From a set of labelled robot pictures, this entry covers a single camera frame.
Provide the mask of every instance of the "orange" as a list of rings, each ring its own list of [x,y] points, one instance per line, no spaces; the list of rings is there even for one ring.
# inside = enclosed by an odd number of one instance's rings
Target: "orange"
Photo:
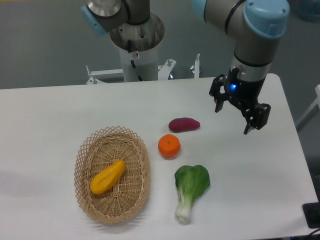
[[[172,158],[179,153],[181,145],[176,136],[167,134],[160,138],[158,149],[165,158]]]

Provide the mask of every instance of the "gray floor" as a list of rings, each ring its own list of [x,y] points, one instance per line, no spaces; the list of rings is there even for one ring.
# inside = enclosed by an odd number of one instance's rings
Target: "gray floor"
[[[120,69],[110,38],[95,36],[82,18],[86,0],[0,2],[0,89],[82,85],[92,71]],[[172,58],[177,78],[191,77],[200,53],[202,77],[226,74],[235,42],[203,23],[191,0],[151,0],[151,11],[165,24],[160,64]],[[320,24],[301,19],[293,1],[287,31],[271,72],[280,76],[293,120],[316,98],[320,84]],[[312,175],[320,175],[320,114],[299,137]]]

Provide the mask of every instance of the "blue led light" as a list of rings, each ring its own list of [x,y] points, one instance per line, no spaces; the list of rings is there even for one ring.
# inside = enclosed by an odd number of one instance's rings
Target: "blue led light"
[[[231,89],[231,90],[235,90],[236,88],[237,88],[237,85],[235,85],[235,84],[231,84],[231,85],[230,85],[230,89]]]

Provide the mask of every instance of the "toy vegetable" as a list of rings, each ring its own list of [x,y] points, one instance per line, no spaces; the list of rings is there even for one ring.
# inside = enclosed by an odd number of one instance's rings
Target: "toy vegetable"
[[[190,117],[182,117],[173,119],[169,123],[169,129],[175,133],[193,131],[200,128],[200,122]]]
[[[179,153],[181,145],[176,136],[167,134],[160,138],[158,149],[165,158],[172,158]]]
[[[94,194],[102,194],[112,188],[121,178],[126,169],[123,160],[117,160],[99,172],[91,181],[90,189]]]
[[[187,224],[191,219],[193,203],[210,186],[209,173],[204,166],[186,165],[180,167],[174,177],[179,196],[174,215],[179,221]]]

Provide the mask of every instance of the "yellow pepper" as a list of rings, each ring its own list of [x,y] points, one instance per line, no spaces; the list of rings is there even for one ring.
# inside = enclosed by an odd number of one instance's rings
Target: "yellow pepper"
[[[112,188],[126,169],[125,161],[117,160],[99,172],[91,181],[90,189],[94,194],[102,194]]]

